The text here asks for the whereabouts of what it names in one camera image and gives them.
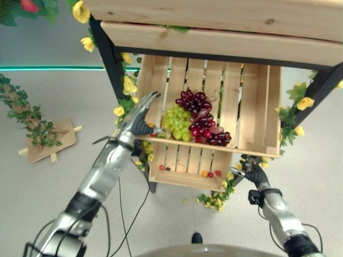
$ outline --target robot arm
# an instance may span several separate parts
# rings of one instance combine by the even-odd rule
[[[249,192],[251,204],[258,204],[270,222],[279,243],[290,257],[323,257],[311,241],[299,219],[292,213],[279,189],[272,188],[267,175],[251,156],[244,156],[243,170],[230,168],[231,172],[253,182],[257,190]]]
[[[151,103],[159,96],[158,92],[146,95],[125,117],[117,136],[108,140],[65,211],[39,243],[41,253],[33,256],[84,256],[86,246],[81,238],[88,234],[93,218],[129,162],[135,136],[159,131],[144,122]]]

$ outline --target grape bunch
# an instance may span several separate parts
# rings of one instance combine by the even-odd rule
[[[181,91],[181,98],[176,99],[175,103],[184,111],[190,112],[191,125],[188,130],[195,137],[195,142],[227,146],[231,140],[230,133],[224,132],[222,127],[217,127],[213,115],[210,114],[211,102],[215,100],[215,97],[207,97],[204,92],[193,92],[188,88]]]
[[[189,126],[192,124],[189,119],[191,113],[174,104],[172,109],[166,111],[162,121],[162,128],[169,131],[176,140],[190,141],[191,133]]]

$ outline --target red flower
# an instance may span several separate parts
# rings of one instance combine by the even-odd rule
[[[20,0],[21,7],[26,12],[38,13],[39,7],[31,0]]]

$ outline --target black metal frame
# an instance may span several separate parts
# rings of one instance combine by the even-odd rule
[[[122,78],[123,69],[121,64],[120,52],[134,52],[137,54],[149,54],[149,55],[161,55],[161,56],[175,56],[195,59],[209,59],[216,61],[230,61],[241,63],[255,63],[255,64],[268,64],[276,66],[296,67],[303,69],[318,70],[317,75],[314,77],[312,83],[306,90],[306,96],[315,100],[311,108],[306,108],[304,111],[296,112],[296,126],[300,124],[320,103],[325,99],[328,94],[335,88],[340,80],[343,79],[343,62],[337,66],[325,66],[318,64],[289,62],[282,60],[271,59],[259,59],[259,58],[247,58],[237,56],[223,56],[223,55],[208,55],[198,54],[191,52],[178,52],[178,51],[165,51],[165,50],[153,50],[144,48],[131,48],[131,47],[116,47],[107,34],[100,26],[100,22],[93,17],[90,19],[90,27],[93,32],[93,36],[96,45],[99,48],[102,61],[105,65],[108,77],[112,84],[114,93],[117,99],[126,98],[122,93]]]

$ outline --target gray floor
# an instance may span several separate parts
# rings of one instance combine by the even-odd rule
[[[305,81],[308,71],[284,69],[284,91]],[[89,170],[102,144],[91,142],[114,130],[113,107],[117,105],[105,72],[5,72],[14,84],[28,92],[32,104],[41,103],[47,119],[69,116],[84,130],[76,145],[59,153],[59,162],[45,159],[28,164],[17,151],[24,148],[25,132],[6,118],[0,105],[0,252],[20,256],[25,242],[65,208]],[[302,222],[320,229],[327,256],[343,256],[343,160],[342,91],[335,90],[303,122],[305,137],[288,147],[283,158],[267,169],[270,182],[280,188]],[[133,165],[122,174],[125,222],[129,224],[147,190],[143,176]],[[200,192],[187,187],[158,185],[150,194],[129,235],[133,255],[158,247],[187,244],[194,230],[206,243],[244,246],[284,256],[272,243],[267,223],[247,201],[253,185],[242,182],[221,214],[204,209],[193,199]],[[110,212],[112,249],[123,238],[118,188],[105,205]],[[318,237],[309,229],[312,239]],[[103,213],[87,237],[86,256],[105,256],[107,247]],[[127,256],[124,245],[117,256]]]

